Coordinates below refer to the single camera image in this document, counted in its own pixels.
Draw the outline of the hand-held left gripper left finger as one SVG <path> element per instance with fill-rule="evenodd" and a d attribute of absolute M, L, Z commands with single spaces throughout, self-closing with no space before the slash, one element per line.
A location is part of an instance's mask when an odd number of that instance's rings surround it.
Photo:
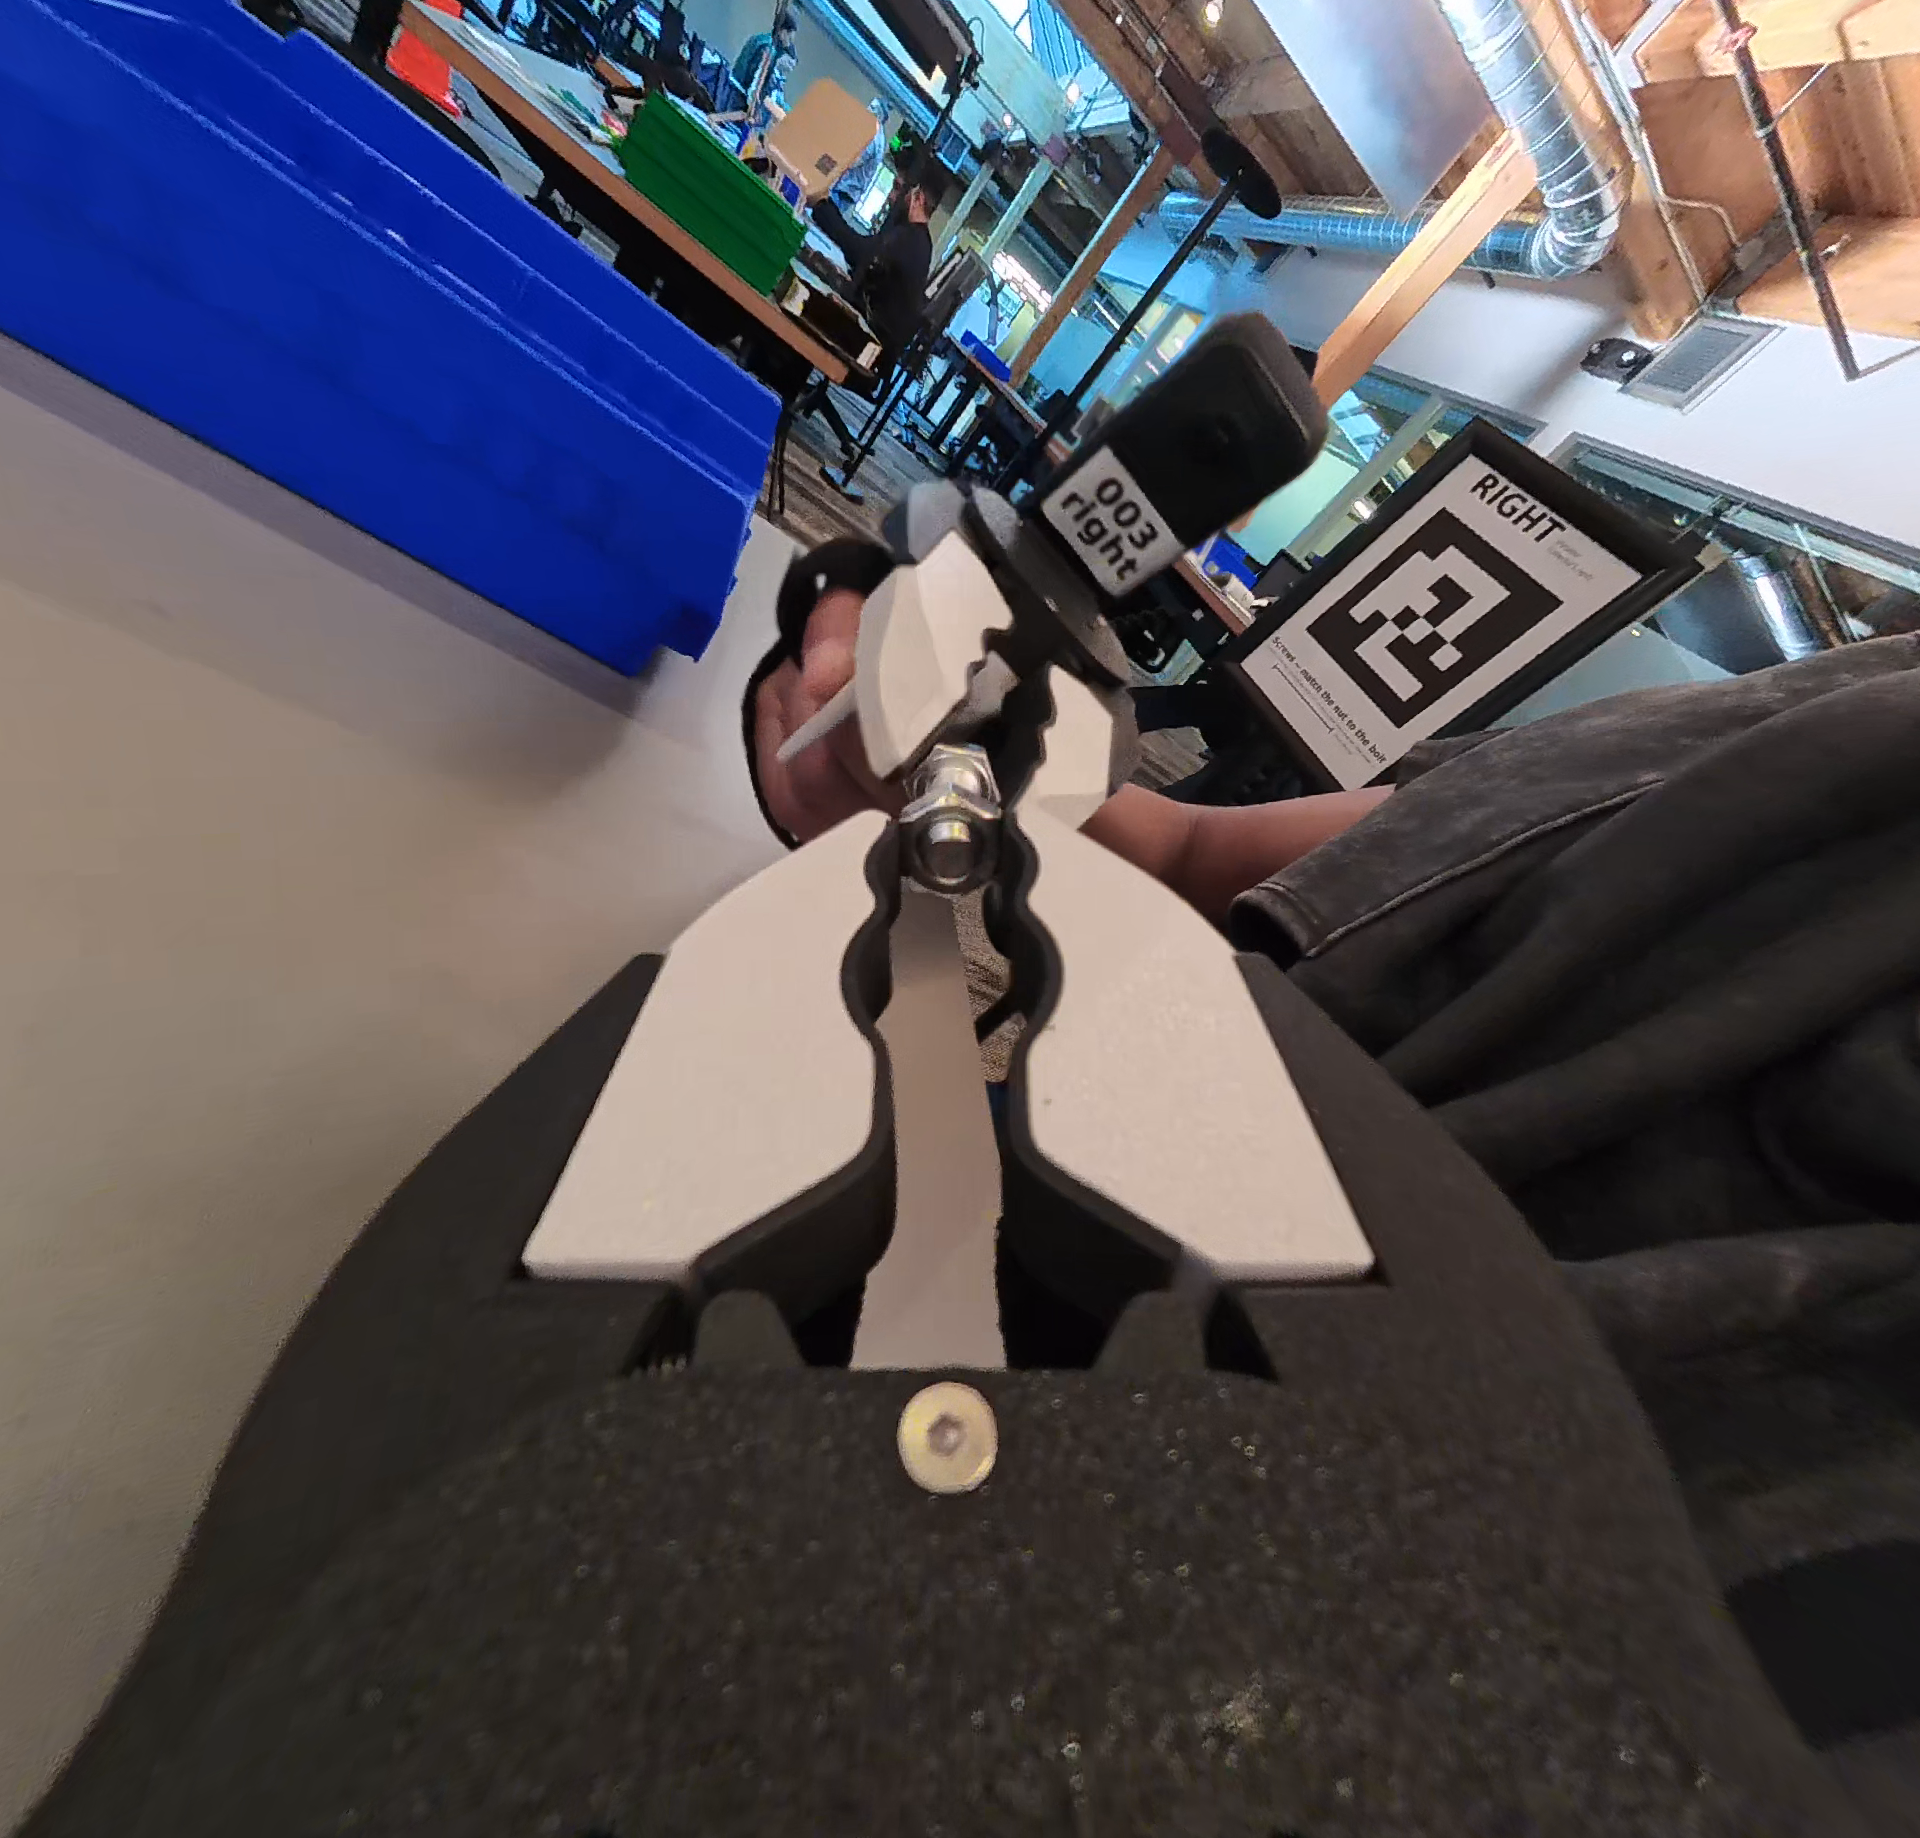
<path fill-rule="evenodd" d="M 900 839 L 858 812 L 718 897 L 665 952 L 522 1249 L 547 1284 L 766 1298 L 850 1366 L 898 1226 Z"/>

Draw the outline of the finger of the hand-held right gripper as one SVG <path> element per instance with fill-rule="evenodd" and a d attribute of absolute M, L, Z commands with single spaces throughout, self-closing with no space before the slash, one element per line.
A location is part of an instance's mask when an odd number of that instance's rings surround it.
<path fill-rule="evenodd" d="M 988 563 L 960 534 L 876 582 L 865 598 L 853 681 L 780 748 L 791 759 L 845 721 L 857 721 L 878 780 L 907 785 L 931 745 L 978 743 L 1015 684 L 995 657 L 1013 609 Z"/>
<path fill-rule="evenodd" d="M 1124 695 L 1062 663 L 1023 678 L 1003 705 L 1003 798 L 1016 827 L 1086 826 L 1115 796 Z"/>

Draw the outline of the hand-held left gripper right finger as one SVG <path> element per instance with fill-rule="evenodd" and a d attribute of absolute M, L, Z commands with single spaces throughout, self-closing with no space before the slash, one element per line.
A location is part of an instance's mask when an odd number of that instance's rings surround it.
<path fill-rule="evenodd" d="M 1256 1366 L 1248 1296 L 1381 1278 L 1251 959 L 1195 905 L 1055 809 L 1018 809 L 995 948 L 995 1027 L 1020 1027 L 995 1116 L 1013 1366 L 1092 1366 L 1144 1298 Z"/>

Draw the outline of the thick silver bolt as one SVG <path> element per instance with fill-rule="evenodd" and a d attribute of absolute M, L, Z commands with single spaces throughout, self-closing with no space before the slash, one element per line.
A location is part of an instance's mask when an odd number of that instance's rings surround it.
<path fill-rule="evenodd" d="M 968 895 L 996 877 L 1003 812 L 995 804 L 922 796 L 900 809 L 896 829 L 905 880 L 933 895 Z"/>

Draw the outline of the blue plastic bin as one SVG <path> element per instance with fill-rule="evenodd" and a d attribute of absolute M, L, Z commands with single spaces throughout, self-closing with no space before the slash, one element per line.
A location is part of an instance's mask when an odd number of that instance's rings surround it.
<path fill-rule="evenodd" d="M 322 37 L 3 0 L 9 337 L 617 674 L 700 657 L 774 394 Z"/>

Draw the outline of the grey desk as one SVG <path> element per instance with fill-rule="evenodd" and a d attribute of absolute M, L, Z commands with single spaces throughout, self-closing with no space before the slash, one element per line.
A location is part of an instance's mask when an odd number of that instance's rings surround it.
<path fill-rule="evenodd" d="M 4 1832 L 421 1157 L 766 865 L 754 518 L 624 678 L 4 339 Z"/>

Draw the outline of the person's right hand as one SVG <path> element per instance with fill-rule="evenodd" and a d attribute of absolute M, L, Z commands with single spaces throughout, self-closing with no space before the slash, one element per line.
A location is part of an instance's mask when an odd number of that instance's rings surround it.
<path fill-rule="evenodd" d="M 757 798 L 776 835 L 808 843 L 866 812 L 896 815 L 903 788 L 868 763 L 855 719 L 783 759 L 780 749 L 853 684 L 860 593 L 840 588 L 814 604 L 799 656 L 783 656 L 745 703 L 745 741 Z"/>

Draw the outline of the brown wooden table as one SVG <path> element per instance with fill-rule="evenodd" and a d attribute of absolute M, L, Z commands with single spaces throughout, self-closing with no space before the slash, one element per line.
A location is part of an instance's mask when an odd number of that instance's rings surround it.
<path fill-rule="evenodd" d="M 958 414 L 965 406 L 952 407 L 952 418 L 940 426 L 952 433 L 950 468 L 965 468 L 974 456 L 973 443 L 995 422 L 995 407 L 1006 412 L 1013 420 L 1011 429 L 1020 436 L 1020 447 L 1034 443 L 1044 433 L 1046 414 L 1028 404 L 1006 378 L 996 373 L 987 348 L 977 349 L 962 343 L 954 356 L 954 376 L 966 376 L 971 391 L 978 391 L 980 402 L 978 415 L 966 431 L 958 429 Z M 1253 600 L 1238 601 L 1222 582 L 1212 578 L 1198 550 L 1180 554 L 1167 575 L 1180 584 L 1205 613 L 1225 626 L 1231 636 L 1238 636 L 1253 626 Z"/>
<path fill-rule="evenodd" d="M 540 172 L 542 185 L 611 241 L 635 251 L 641 261 L 675 258 L 677 276 L 703 282 L 738 313 L 736 321 L 745 329 L 776 339 L 780 349 L 800 357 L 811 372 L 835 386 L 876 373 L 882 362 L 881 346 L 863 321 L 855 326 L 860 341 L 846 353 L 836 337 L 780 295 L 749 283 L 655 200 L 641 193 L 607 150 L 565 121 L 535 77 L 510 60 L 509 42 L 496 32 L 468 26 L 425 0 L 402 1 L 400 24 L 487 97 L 527 159 Z"/>

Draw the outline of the thin wooden pillar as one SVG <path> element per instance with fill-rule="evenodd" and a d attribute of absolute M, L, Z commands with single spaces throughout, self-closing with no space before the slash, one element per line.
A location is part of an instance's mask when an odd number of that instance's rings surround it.
<path fill-rule="evenodd" d="M 1011 359 L 1011 386 L 1020 386 L 1036 368 L 1066 320 L 1078 310 L 1080 302 L 1092 293 L 1122 239 L 1158 205 L 1180 162 L 1180 152 L 1168 139 L 1162 139 L 1153 156 L 1142 162 L 1132 181 L 1117 198 L 1115 207 L 1092 234 L 1092 239 L 1073 260 L 1066 278 L 1052 293 L 1046 310 L 1020 341 L 1020 348 Z"/>

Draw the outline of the black disc floor lamp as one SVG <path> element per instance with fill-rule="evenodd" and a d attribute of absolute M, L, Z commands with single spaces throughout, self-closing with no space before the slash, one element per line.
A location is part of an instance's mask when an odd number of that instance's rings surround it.
<path fill-rule="evenodd" d="M 1080 409 L 1084 409 L 1092 388 L 1101 383 L 1115 357 L 1124 349 L 1134 329 L 1140 326 L 1140 320 L 1170 288 L 1172 280 L 1189 263 L 1192 251 L 1210 235 L 1212 226 L 1225 215 L 1231 204 L 1238 200 L 1260 217 L 1270 217 L 1281 211 L 1283 193 L 1273 175 L 1248 150 L 1248 146 L 1226 127 L 1214 124 L 1203 132 L 1203 156 L 1210 163 L 1217 177 L 1217 190 L 1212 192 L 1212 198 L 1206 200 L 1203 211 L 1172 246 L 1165 258 L 1165 266 L 1142 288 L 1137 302 L 1124 313 L 1124 320 L 1117 326 L 1115 334 L 1101 348 L 1101 351 L 1091 359 L 1076 386 L 1073 386 L 1071 391 L 1058 399 L 1052 409 L 1049 409 L 1044 423 L 1036 428 L 1020 456 L 1009 458 L 998 480 L 998 488 L 1005 495 L 1013 495 L 1018 485 L 1036 473 L 1038 465 L 1044 461 L 1044 453 L 1052 447 L 1052 441 L 1080 415 Z"/>

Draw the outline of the thick wooden pillar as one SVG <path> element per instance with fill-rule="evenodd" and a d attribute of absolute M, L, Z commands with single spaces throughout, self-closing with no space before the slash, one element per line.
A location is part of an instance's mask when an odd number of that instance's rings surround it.
<path fill-rule="evenodd" d="M 1325 407 L 1381 362 L 1436 290 L 1524 205 L 1536 180 L 1524 137 L 1504 130 L 1319 346 L 1311 383 Z"/>

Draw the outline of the black framed marker sign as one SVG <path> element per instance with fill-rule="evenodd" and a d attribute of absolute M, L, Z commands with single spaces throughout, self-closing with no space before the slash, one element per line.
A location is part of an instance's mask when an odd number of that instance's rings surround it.
<path fill-rule="evenodd" d="M 1477 418 L 1226 643 L 1222 671 L 1311 791 L 1379 788 L 1644 620 L 1708 547 Z"/>

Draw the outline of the tan board stand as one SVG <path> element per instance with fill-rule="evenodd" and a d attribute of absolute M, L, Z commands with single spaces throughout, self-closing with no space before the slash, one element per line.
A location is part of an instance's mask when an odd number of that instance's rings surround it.
<path fill-rule="evenodd" d="M 796 207 L 831 193 L 878 130 L 881 117 L 860 97 L 828 75 L 817 77 L 763 133 L 776 193 Z"/>

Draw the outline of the green crate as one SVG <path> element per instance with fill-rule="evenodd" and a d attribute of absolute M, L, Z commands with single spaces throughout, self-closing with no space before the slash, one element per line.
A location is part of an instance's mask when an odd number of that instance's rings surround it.
<path fill-rule="evenodd" d="M 649 91 L 614 150 L 629 185 L 749 288 L 783 288 L 804 246 L 804 219 L 706 115 Z"/>

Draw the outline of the black studio light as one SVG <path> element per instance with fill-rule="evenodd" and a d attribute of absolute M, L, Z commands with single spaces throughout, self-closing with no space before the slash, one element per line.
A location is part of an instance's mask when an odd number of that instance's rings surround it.
<path fill-rule="evenodd" d="M 973 26 L 950 0 L 865 0 L 931 83 L 957 80 L 978 57 Z"/>

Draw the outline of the orange traffic cone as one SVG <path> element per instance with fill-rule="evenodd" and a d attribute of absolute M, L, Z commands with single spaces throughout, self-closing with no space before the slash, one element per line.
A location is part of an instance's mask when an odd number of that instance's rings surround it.
<path fill-rule="evenodd" d="M 427 7 L 443 11 L 448 18 L 462 18 L 466 0 L 421 0 Z M 421 97 L 452 117 L 462 115 L 462 105 L 452 89 L 452 63 L 443 57 L 434 46 L 425 39 L 410 24 L 400 24 L 388 50 L 388 69 L 413 85 Z"/>

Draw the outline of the smooth metal air duct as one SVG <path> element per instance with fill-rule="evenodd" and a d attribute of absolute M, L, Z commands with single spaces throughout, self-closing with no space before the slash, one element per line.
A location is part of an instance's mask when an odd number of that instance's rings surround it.
<path fill-rule="evenodd" d="M 1495 105 L 1477 0 L 1248 0 L 1395 213 L 1428 200 Z"/>

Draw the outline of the silver spiral air duct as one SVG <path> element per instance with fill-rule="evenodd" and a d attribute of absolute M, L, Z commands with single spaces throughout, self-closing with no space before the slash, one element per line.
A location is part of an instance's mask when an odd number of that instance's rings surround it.
<path fill-rule="evenodd" d="M 1631 159 L 1614 112 L 1601 97 L 1564 0 L 1474 0 L 1470 57 L 1495 105 L 1536 166 L 1536 211 L 1513 211 L 1470 253 L 1484 276 L 1564 282 L 1601 266 L 1620 234 Z M 1287 196 L 1275 215 L 1233 207 L 1221 226 L 1267 248 L 1393 258 L 1434 215 L 1426 198 L 1395 213 L 1370 196 Z"/>

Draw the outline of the grey wall air vent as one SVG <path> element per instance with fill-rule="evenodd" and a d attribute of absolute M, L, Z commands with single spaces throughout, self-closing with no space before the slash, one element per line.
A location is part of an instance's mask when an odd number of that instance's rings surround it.
<path fill-rule="evenodd" d="M 1783 326 L 1765 318 L 1699 313 L 1623 379 L 1620 394 L 1659 409 L 1689 414 L 1781 334 Z"/>

